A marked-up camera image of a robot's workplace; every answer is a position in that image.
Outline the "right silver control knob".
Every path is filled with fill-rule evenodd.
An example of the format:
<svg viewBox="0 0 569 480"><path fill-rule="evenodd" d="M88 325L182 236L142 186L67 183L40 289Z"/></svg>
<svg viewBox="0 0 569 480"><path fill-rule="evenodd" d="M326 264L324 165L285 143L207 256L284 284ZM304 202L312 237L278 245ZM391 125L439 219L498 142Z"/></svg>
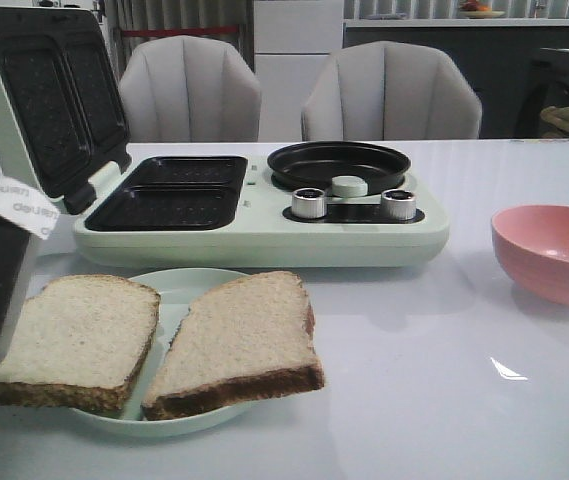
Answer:
<svg viewBox="0 0 569 480"><path fill-rule="evenodd" d="M402 189L388 189L380 194L380 212L387 219L409 221L417 213L415 195Z"/></svg>

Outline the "silver control knob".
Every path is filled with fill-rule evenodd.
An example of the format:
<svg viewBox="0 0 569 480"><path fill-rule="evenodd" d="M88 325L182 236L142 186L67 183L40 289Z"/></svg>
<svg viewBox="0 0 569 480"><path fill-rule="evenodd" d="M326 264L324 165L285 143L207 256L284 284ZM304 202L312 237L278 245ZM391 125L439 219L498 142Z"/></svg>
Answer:
<svg viewBox="0 0 569 480"><path fill-rule="evenodd" d="M297 218L319 219L327 215L325 191L318 188L300 188L292 193L291 212Z"/></svg>
<svg viewBox="0 0 569 480"><path fill-rule="evenodd" d="M409 221L417 213L415 195L402 189L388 189L380 194L380 212L387 219Z"/></svg>

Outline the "left silver control knob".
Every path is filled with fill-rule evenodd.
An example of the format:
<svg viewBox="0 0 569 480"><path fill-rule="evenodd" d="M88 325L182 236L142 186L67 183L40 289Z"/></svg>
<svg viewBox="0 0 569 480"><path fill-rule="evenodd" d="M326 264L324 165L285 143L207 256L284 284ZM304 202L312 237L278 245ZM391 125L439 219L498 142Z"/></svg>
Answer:
<svg viewBox="0 0 569 480"><path fill-rule="evenodd" d="M300 188L292 193L291 212L297 218L319 219L327 215L325 191L318 188Z"/></svg>

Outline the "pink bowl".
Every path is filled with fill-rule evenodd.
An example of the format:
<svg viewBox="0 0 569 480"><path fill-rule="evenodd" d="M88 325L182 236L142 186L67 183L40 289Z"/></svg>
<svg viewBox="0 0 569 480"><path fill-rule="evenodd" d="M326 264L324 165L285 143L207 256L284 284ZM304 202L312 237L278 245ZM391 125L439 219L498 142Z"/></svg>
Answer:
<svg viewBox="0 0 569 480"><path fill-rule="evenodd" d="M569 206L521 205L491 219L495 256L522 288L569 305Z"/></svg>

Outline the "beige upholstered chair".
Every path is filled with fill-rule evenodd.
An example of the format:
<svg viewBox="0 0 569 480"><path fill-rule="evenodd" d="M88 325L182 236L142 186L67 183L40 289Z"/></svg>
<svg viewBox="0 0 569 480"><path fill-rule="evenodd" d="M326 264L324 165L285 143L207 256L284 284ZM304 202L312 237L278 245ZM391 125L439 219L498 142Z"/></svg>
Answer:
<svg viewBox="0 0 569 480"><path fill-rule="evenodd" d="M322 65L301 111L305 141L470 140L482 105L445 52L376 41Z"/></svg>
<svg viewBox="0 0 569 480"><path fill-rule="evenodd" d="M260 83L229 43L194 36L142 43L119 92L133 142L258 140Z"/></svg>

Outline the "right beige upholstered chair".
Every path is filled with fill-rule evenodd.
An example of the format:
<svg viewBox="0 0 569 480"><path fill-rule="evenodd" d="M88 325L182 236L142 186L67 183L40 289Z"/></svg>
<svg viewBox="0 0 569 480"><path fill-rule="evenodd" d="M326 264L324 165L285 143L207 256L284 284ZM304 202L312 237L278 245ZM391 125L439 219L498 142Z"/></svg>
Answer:
<svg viewBox="0 0 569 480"><path fill-rule="evenodd" d="M301 111L305 141L470 140L482 105L445 52L376 41L322 65Z"/></svg>

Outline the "left beige upholstered chair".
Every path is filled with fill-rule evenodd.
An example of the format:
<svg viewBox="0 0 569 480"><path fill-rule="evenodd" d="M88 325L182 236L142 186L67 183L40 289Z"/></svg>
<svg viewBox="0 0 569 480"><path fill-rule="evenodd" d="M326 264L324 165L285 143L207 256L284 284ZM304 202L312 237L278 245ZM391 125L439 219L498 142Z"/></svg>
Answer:
<svg viewBox="0 0 569 480"><path fill-rule="evenodd" d="M229 43L194 36L142 43L119 92L133 142L258 140L260 83Z"/></svg>

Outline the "black round frying pan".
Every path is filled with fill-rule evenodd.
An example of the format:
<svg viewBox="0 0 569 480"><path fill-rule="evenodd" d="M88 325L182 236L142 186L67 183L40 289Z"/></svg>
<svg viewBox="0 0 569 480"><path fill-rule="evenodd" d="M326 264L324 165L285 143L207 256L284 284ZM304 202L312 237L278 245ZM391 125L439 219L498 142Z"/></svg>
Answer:
<svg viewBox="0 0 569 480"><path fill-rule="evenodd" d="M407 155L390 147L351 141L315 141L289 145L267 157L276 183L296 190L327 190L338 176L355 176L367 185L367 195L396 188L411 166Z"/></svg>

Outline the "red barrier belt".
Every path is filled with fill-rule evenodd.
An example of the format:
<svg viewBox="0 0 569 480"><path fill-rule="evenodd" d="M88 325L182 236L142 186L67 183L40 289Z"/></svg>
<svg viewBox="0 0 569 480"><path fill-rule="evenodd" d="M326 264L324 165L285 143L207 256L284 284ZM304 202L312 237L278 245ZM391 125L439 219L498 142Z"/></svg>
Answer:
<svg viewBox="0 0 569 480"><path fill-rule="evenodd" d="M166 38L173 36L210 36L240 34L240 25L223 25L215 27L194 27L177 29L141 29L141 30L121 30L120 36L123 38Z"/></svg>

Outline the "white cabinet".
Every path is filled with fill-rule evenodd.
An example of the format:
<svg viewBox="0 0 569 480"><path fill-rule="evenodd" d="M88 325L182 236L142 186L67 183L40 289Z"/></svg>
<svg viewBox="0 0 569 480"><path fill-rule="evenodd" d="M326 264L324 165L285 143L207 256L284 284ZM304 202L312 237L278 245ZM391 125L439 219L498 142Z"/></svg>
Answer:
<svg viewBox="0 0 569 480"><path fill-rule="evenodd" d="M255 1L255 72L262 87L259 140L299 141L301 109L325 58L343 43L342 1Z"/></svg>

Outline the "mint green hinged lid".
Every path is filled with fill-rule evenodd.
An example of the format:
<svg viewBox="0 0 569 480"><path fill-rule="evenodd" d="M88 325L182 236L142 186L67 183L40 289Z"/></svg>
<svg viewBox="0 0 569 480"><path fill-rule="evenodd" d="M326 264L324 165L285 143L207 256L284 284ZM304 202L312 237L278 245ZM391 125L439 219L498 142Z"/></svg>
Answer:
<svg viewBox="0 0 569 480"><path fill-rule="evenodd" d="M0 6L0 166L69 214L131 159L103 35L83 9Z"/></svg>

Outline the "dark counter with white top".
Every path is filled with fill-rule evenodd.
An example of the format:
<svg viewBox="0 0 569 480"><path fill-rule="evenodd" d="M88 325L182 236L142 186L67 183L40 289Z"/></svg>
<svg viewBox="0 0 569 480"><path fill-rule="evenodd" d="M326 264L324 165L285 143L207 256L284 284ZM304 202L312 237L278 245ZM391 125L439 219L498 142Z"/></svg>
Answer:
<svg viewBox="0 0 569 480"><path fill-rule="evenodd" d="M531 57L540 48L569 48L569 19L347 20L345 47L375 41L446 52L481 100L482 138L513 135Z"/></svg>

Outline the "mint green breakfast maker base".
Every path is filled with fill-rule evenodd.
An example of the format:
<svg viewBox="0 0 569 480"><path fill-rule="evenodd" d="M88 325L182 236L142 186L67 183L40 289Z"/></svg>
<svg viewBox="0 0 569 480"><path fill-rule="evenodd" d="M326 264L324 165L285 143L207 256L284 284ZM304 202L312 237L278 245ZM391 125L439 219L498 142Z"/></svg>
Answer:
<svg viewBox="0 0 569 480"><path fill-rule="evenodd" d="M265 155L240 145L226 154L169 148L107 176L73 232L85 257L121 267L382 267L433 259L448 240L444 209L412 172L391 189L415 195L413 219L383 217L383 191L347 199L330 188L327 215L302 219L291 212L295 190L274 181Z"/></svg>

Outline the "fruit plate on counter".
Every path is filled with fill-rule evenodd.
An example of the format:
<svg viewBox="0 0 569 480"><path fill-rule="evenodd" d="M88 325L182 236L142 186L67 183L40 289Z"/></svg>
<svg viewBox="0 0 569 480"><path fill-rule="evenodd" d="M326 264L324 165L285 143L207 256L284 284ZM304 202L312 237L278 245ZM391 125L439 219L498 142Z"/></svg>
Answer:
<svg viewBox="0 0 569 480"><path fill-rule="evenodd" d="M505 15L504 11L494 10L488 4L476 0L462 1L457 11L461 17L467 19L493 19Z"/></svg>

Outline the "bread slice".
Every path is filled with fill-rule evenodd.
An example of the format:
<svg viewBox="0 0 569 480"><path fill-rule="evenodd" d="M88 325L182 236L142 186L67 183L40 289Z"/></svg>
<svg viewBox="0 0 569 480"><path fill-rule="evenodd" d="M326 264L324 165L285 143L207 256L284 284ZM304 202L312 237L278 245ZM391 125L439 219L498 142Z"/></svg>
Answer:
<svg viewBox="0 0 569 480"><path fill-rule="evenodd" d="M315 317L301 278L270 271L193 300L141 403L149 420L320 390Z"/></svg>
<svg viewBox="0 0 569 480"><path fill-rule="evenodd" d="M122 409L154 341L160 300L114 275L51 281L23 305L0 362L0 405Z"/></svg>

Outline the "mint green round plate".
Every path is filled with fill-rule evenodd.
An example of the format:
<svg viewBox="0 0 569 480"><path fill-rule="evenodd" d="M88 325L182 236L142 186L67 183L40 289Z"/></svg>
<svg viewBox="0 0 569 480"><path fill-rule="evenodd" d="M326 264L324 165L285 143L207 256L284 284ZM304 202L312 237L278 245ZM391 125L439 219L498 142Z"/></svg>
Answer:
<svg viewBox="0 0 569 480"><path fill-rule="evenodd" d="M221 425L249 410L251 402L223 407L211 412L173 420L151 421L144 417L141 402L169 350L190 303L208 290L241 278L240 272L185 268L146 273L132 278L160 294L159 323L155 339L144 361L130 399L122 411L113 414L89 413L74 409L74 416L86 425L110 434L137 438L167 438Z"/></svg>

